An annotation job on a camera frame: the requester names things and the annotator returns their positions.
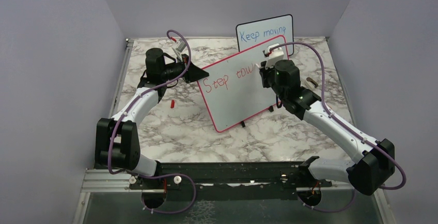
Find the red framed whiteboard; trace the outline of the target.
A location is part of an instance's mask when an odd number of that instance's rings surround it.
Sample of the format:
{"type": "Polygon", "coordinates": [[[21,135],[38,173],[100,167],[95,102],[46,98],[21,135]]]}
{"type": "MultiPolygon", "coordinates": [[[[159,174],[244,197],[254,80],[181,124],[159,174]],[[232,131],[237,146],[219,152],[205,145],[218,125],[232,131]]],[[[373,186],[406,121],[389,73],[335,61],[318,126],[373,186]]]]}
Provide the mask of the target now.
{"type": "Polygon", "coordinates": [[[197,83],[217,132],[238,125],[276,103],[274,92],[263,88],[258,67],[267,60],[265,49],[286,41],[283,35],[278,35],[203,68],[209,76],[197,83]]]}

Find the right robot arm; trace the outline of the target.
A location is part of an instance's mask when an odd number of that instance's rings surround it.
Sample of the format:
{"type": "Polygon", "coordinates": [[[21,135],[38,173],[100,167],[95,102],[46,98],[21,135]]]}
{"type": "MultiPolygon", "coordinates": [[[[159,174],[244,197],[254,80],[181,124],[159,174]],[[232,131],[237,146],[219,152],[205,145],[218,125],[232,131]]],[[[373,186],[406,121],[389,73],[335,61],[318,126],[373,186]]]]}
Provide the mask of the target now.
{"type": "Polygon", "coordinates": [[[302,185],[335,180],[350,183],[363,195],[370,196],[394,174],[394,144],[388,139],[378,141],[362,134],[343,118],[326,110],[317,94],[301,86],[300,71],[291,60],[279,60],[270,67],[263,61],[259,73],[263,87],[271,88],[289,113],[316,127],[349,156],[349,160],[308,159],[304,169],[298,172],[302,185]]]}

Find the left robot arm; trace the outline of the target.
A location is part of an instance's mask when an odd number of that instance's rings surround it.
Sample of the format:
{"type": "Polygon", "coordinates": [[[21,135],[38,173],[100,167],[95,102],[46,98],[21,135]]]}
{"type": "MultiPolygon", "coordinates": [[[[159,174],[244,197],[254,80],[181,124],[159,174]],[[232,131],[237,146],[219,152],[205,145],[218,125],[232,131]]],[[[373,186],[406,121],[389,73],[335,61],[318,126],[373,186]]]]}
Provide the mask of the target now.
{"type": "Polygon", "coordinates": [[[143,175],[143,182],[150,188],[160,186],[162,174],[157,171],[157,161],[141,154],[137,126],[161,101],[168,84],[180,78],[192,83],[209,76],[186,54],[178,54],[172,63],[165,62],[167,57],[159,48],[146,52],[146,69],[134,97],[111,118],[101,118],[96,129],[96,163],[107,166],[111,173],[118,168],[143,175]]]}

